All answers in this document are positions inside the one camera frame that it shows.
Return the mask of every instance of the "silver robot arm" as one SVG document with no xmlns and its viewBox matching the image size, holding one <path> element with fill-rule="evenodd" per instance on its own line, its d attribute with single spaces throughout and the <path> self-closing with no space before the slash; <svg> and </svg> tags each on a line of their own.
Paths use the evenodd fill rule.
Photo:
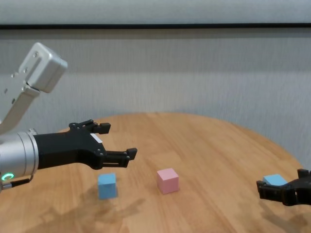
<svg viewBox="0 0 311 233">
<path fill-rule="evenodd" d="M 70 123 L 70 130 L 63 133 L 37 134 L 29 130 L 4 134 L 19 123 L 41 91 L 53 90 L 66 69 L 66 61 L 36 43 L 18 72 L 8 77 L 6 86 L 0 87 L 0 192 L 30 182 L 39 169 L 72 163 L 82 163 L 91 169 L 127 167 L 134 160 L 136 148 L 126 151 L 104 148 L 96 134 L 109 133 L 109 123 L 88 120 Z"/>
<path fill-rule="evenodd" d="M 54 51 L 35 43 L 18 71 L 1 86 L 0 134 L 10 131 L 20 122 L 41 91 L 50 93 L 67 67 L 67 62 Z M 35 130 L 30 130 L 0 136 L 0 192 L 20 183 L 5 183 L 8 180 L 25 176 L 32 179 L 38 167 L 38 147 L 34 134 Z"/>
</svg>

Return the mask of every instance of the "table surface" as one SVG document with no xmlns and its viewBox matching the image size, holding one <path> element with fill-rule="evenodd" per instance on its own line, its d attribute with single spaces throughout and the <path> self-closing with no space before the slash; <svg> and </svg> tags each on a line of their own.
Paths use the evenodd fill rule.
<svg viewBox="0 0 311 233">
<path fill-rule="evenodd" d="M 128 168 L 73 164 L 39 170 L 1 193 L 1 233 L 303 233 L 311 207 L 260 200 L 264 175 L 297 178 L 301 165 L 270 140 L 204 116 L 113 116 L 107 150 L 137 147 Z M 180 190 L 162 195 L 156 172 L 172 167 Z M 97 177 L 115 172 L 118 197 L 98 199 Z"/>
</svg>

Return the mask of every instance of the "metal cylinder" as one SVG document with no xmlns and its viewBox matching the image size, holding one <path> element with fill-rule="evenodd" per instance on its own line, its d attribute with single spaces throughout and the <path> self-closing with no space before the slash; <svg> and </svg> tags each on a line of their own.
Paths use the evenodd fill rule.
<svg viewBox="0 0 311 233">
<path fill-rule="evenodd" d="M 3 182 L 33 175 L 38 161 L 38 146 L 31 133 L 0 136 L 0 174 Z"/>
</svg>

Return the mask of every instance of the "pink cube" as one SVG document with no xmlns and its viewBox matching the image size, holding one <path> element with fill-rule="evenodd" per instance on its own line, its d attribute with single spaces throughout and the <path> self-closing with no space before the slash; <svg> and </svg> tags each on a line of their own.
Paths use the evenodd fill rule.
<svg viewBox="0 0 311 233">
<path fill-rule="evenodd" d="M 172 168 L 157 171 L 157 186 L 163 194 L 179 190 L 179 176 Z"/>
</svg>

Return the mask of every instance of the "black stripe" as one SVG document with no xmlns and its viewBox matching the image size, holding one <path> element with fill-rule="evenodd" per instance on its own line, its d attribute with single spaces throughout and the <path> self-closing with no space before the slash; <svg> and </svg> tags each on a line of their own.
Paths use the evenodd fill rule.
<svg viewBox="0 0 311 233">
<path fill-rule="evenodd" d="M 311 23 L 222 23 L 222 24 L 33 24 L 4 25 L 0 30 L 15 29 L 204 29 L 204 28 L 310 28 Z"/>
</svg>

